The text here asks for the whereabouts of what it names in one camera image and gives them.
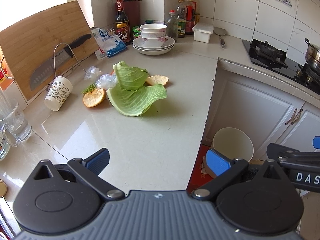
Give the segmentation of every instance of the green lid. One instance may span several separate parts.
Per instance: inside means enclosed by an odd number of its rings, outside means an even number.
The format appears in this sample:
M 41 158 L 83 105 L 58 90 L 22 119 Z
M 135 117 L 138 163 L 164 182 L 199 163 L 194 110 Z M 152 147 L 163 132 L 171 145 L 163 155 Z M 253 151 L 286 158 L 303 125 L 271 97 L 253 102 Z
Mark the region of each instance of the green lid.
M 133 28 L 132 28 L 132 31 L 133 31 L 134 33 L 139 33 L 139 34 L 140 34 L 140 33 L 141 33 L 140 25 L 133 27 Z

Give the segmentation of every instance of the gray ribbed panel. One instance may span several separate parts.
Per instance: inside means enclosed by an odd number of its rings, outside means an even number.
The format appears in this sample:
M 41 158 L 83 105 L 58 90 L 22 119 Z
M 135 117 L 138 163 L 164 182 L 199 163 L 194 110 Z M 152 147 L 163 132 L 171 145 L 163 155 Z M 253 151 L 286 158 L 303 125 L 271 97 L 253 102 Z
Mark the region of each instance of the gray ribbed panel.
M 163 197 L 156 198 L 158 193 Z M 37 236 L 22 232 L 16 240 L 301 240 L 294 232 L 275 237 L 236 233 L 222 221 L 210 202 L 190 198 L 185 191 L 131 191 L 110 201 L 99 216 L 76 232 Z

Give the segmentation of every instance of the stack of bowls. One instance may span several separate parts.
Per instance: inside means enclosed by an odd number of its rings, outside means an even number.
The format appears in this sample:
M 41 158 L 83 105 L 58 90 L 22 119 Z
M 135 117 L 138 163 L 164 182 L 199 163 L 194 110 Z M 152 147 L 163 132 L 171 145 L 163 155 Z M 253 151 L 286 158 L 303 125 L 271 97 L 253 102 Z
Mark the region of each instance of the stack of bowls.
M 141 25 L 141 36 L 133 40 L 133 47 L 146 55 L 167 53 L 173 48 L 174 39 L 166 36 L 166 28 L 166 25 L 157 23 Z

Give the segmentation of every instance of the white cabinet door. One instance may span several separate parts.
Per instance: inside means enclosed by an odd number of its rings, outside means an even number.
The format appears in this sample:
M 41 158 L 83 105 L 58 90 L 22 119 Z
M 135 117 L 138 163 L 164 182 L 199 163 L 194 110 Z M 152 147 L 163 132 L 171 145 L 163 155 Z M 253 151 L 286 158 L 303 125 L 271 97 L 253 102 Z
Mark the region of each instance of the white cabinet door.
M 210 146 L 218 130 L 235 127 L 250 137 L 257 160 L 286 130 L 285 123 L 303 103 L 282 90 L 218 68 L 202 143 Z
M 290 125 L 276 143 L 302 152 L 319 151 L 314 149 L 312 140 L 320 135 L 320 109 L 305 102 L 300 118 Z

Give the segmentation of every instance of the white countertop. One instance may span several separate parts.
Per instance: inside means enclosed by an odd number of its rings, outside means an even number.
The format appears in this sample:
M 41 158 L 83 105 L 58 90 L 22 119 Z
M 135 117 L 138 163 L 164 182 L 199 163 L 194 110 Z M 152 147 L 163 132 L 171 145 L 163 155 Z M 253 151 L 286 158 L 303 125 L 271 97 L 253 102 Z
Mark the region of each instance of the white countertop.
M 86 108 L 81 91 L 90 82 L 83 80 L 81 68 L 68 77 L 74 89 L 58 112 L 44 106 L 46 91 L 40 94 L 24 110 L 33 135 L 21 146 L 11 148 L 0 162 L 0 179 L 8 185 L 5 200 L 9 207 L 12 208 L 19 189 L 40 160 L 66 163 L 74 157 L 84 159 L 102 147 L 110 151 L 110 163 L 100 177 L 125 193 L 130 189 L 185 189 L 202 139 L 217 63 L 218 67 L 320 107 L 319 95 L 253 65 L 241 39 L 224 39 L 226 49 L 221 48 L 219 37 L 213 34 L 209 44 L 194 41 L 193 37 L 179 39 L 173 50 L 160 56 L 142 55 L 129 46 L 110 59 L 98 61 L 91 55 L 82 62 L 85 69 L 95 65 L 103 73 L 110 73 L 113 64 L 124 60 L 129 66 L 146 68 L 150 75 L 168 76 L 168 97 L 156 101 L 142 116 L 124 116 L 107 100 Z

